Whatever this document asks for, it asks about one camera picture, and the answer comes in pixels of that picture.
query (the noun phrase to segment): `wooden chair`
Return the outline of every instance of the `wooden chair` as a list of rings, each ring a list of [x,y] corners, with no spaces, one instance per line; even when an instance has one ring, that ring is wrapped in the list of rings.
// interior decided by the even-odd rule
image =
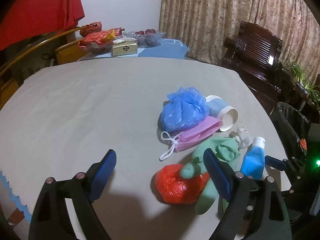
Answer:
[[[242,21],[236,40],[226,38],[228,48],[221,66],[236,71],[269,114],[278,102],[283,79],[291,73],[278,62],[282,40],[257,24]]]
[[[59,65],[75,62],[89,53],[83,48],[78,47],[79,41],[80,40],[69,42],[55,50]]]
[[[40,39],[29,44],[27,47],[18,52],[13,58],[6,61],[0,67],[0,109],[9,100],[9,98],[18,90],[18,88],[23,84],[23,76],[20,70],[14,70],[14,65],[16,62],[23,60],[25,56],[38,49],[39,47],[52,42],[61,37],[66,37],[75,31],[80,30],[81,27],[63,32],[63,33],[49,33]]]

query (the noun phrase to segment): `blue paper cup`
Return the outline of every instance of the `blue paper cup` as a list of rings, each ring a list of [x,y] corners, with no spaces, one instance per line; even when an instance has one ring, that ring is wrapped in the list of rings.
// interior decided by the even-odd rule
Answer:
[[[218,96],[207,96],[206,102],[209,108],[209,115],[222,120],[221,132],[229,130],[238,120],[238,111],[229,106]]]

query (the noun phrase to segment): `blue tablecloth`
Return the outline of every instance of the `blue tablecloth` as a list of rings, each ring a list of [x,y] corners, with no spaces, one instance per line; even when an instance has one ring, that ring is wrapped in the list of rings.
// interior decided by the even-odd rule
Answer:
[[[183,44],[179,40],[173,39],[159,39],[158,45],[155,47],[138,48],[137,54],[124,55],[119,57],[166,57],[176,59],[186,59],[189,47]],[[112,57],[111,53],[105,53],[100,55],[94,55],[89,53],[82,57],[81,60],[93,59],[93,58],[106,58]]]

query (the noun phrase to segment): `beige patterned curtain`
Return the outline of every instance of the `beige patterned curtain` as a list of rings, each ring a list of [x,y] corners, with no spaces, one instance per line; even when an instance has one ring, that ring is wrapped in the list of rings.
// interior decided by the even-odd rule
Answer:
[[[242,20],[282,39],[281,59],[297,60],[312,80],[320,73],[320,27],[303,0],[162,0],[160,30],[187,44],[189,56],[219,65]]]

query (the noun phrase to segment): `screw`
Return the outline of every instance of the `screw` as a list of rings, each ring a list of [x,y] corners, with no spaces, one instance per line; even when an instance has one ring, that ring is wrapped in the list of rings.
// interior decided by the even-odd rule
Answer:
[[[244,174],[241,172],[241,171],[237,171],[236,172],[236,177],[238,177],[238,178],[243,178],[244,177]]]
[[[83,172],[79,172],[77,175],[76,175],[76,178],[77,179],[83,179],[85,177],[85,174]]]
[[[248,210],[248,211],[252,211],[252,210],[253,210],[253,206],[251,206],[251,205],[250,205],[250,206],[247,206],[247,210]]]
[[[49,178],[47,178],[47,179],[45,180],[45,182],[46,182],[47,184],[50,184],[50,183],[53,182],[53,180],[54,180],[53,177],[49,177]]]
[[[268,180],[269,182],[275,182],[275,179],[274,179],[272,176],[268,176],[268,177],[267,177],[267,180]]]

